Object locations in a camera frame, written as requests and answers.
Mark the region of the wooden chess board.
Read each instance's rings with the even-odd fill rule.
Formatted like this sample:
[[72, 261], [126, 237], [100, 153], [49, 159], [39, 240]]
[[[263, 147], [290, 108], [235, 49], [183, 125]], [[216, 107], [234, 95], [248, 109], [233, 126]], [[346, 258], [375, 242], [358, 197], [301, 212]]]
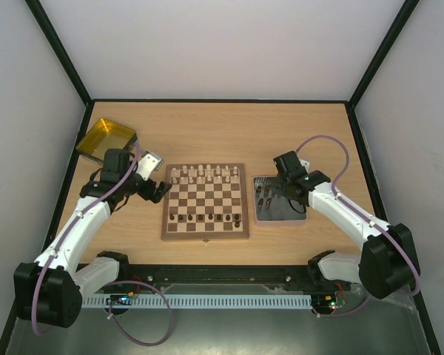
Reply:
[[[198, 166], [204, 168], [203, 183], [198, 183]], [[188, 173], [183, 175], [183, 166]], [[196, 176], [189, 173], [194, 166]], [[172, 168], [178, 170], [178, 183], [172, 183]], [[181, 177], [186, 178], [187, 184], [181, 184]], [[189, 177], [194, 183], [189, 184]], [[166, 168], [166, 178], [172, 188], [164, 197], [164, 210], [161, 226], [163, 241], [182, 240], [242, 240], [249, 238], [249, 213], [246, 188], [245, 166], [242, 163], [199, 163], [199, 164], [170, 164]], [[178, 215], [184, 219], [178, 221]], [[187, 220], [188, 214], [193, 219]], [[217, 221], [217, 214], [222, 214], [222, 220]], [[240, 215], [240, 220], [234, 220], [234, 214]], [[235, 228], [235, 221], [240, 221], [240, 227]]]

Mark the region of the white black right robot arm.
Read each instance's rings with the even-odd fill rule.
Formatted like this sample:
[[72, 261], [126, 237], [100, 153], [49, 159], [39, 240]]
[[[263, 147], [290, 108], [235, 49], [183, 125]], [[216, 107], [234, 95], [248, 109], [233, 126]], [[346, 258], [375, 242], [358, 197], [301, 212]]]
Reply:
[[393, 226], [369, 214], [318, 170], [308, 172], [297, 153], [289, 151], [273, 159], [284, 197], [320, 212], [346, 233], [361, 251], [349, 256], [328, 251], [314, 259], [309, 284], [325, 289], [333, 280], [361, 284], [373, 297], [383, 299], [407, 285], [419, 291], [420, 271], [411, 231]]

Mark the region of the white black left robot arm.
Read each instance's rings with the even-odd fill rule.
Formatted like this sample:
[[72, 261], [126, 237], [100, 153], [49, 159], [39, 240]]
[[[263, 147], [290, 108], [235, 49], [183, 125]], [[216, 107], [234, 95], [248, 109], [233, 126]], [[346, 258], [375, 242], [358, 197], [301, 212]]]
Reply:
[[13, 275], [17, 316], [38, 324], [70, 327], [83, 301], [124, 276], [125, 254], [103, 252], [79, 268], [81, 256], [100, 227], [133, 195], [159, 203], [171, 184], [150, 175], [163, 160], [154, 152], [143, 156], [127, 149], [108, 149], [102, 166], [82, 187], [70, 219], [54, 241], [31, 263], [20, 263]]

